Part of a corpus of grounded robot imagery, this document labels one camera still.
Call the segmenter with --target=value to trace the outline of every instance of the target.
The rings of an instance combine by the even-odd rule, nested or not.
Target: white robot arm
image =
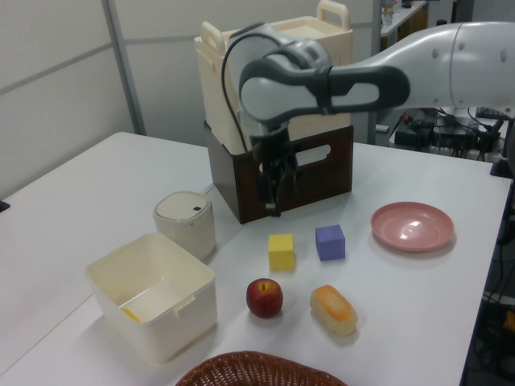
[[[263,164],[261,200],[278,216],[285,179],[295,184],[288,120],[305,114],[393,107],[493,107],[513,115],[515,23],[457,23],[417,32],[357,64],[333,67],[309,39],[267,24],[232,35],[226,56],[238,116]]]

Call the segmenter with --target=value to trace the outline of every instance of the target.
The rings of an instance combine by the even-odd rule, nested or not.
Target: wicker basket
[[[347,386],[334,376],[256,351],[229,352],[193,368],[177,386]]]

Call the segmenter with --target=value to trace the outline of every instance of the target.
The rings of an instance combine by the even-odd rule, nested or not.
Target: bread
[[[324,285],[315,289],[311,294],[310,306],[335,334],[349,335],[356,330],[356,311],[334,287]]]

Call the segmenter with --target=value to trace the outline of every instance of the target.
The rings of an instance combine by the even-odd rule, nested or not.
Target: apple
[[[257,279],[247,287],[247,306],[259,318],[272,318],[282,307],[281,286],[272,279]]]

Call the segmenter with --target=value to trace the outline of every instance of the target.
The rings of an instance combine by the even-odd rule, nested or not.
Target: plastic box
[[[86,277],[105,318],[150,362],[170,359],[216,322],[215,273],[160,233],[94,261]]]
[[[341,24],[331,23],[326,13],[339,17]],[[294,18],[271,23],[277,31],[298,38],[317,40],[328,51],[334,66],[350,64],[352,58],[352,30],[347,7],[328,0],[322,0],[317,8],[317,17]],[[204,97],[206,121],[215,135],[230,154],[243,154],[237,127],[225,103],[221,86],[221,67],[227,51],[229,36],[235,31],[220,32],[209,23],[202,23],[201,34],[195,38],[200,82]],[[226,76],[227,92],[231,106],[238,106],[237,94]],[[350,114],[342,113],[332,116],[309,115],[290,120],[289,132],[292,141],[318,133],[350,126]]]
[[[194,191],[177,191],[154,209],[156,228],[199,260],[216,246],[211,200]]]

